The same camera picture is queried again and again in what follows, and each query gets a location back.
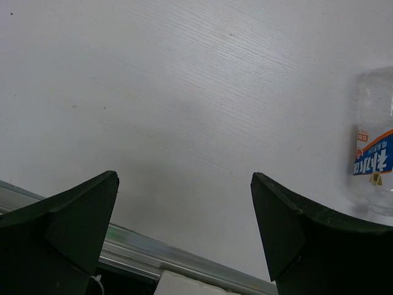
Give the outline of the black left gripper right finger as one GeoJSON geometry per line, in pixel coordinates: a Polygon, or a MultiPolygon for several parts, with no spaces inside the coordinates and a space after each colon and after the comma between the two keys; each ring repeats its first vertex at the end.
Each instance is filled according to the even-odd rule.
{"type": "Polygon", "coordinates": [[[251,194],[279,294],[391,294],[392,227],[337,212],[254,173],[251,194]]]}

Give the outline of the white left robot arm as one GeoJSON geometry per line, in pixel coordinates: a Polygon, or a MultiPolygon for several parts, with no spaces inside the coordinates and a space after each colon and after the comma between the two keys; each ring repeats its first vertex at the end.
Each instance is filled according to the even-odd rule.
{"type": "Polygon", "coordinates": [[[254,173],[268,281],[109,218],[106,171],[49,198],[1,183],[2,294],[391,294],[392,227],[332,210],[254,173]]]}

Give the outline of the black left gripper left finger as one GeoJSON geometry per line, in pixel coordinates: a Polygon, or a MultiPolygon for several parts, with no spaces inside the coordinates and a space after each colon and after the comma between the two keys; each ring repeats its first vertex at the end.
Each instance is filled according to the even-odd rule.
{"type": "Polygon", "coordinates": [[[119,184],[115,171],[105,171],[1,215],[1,294],[84,294],[119,184]]]}

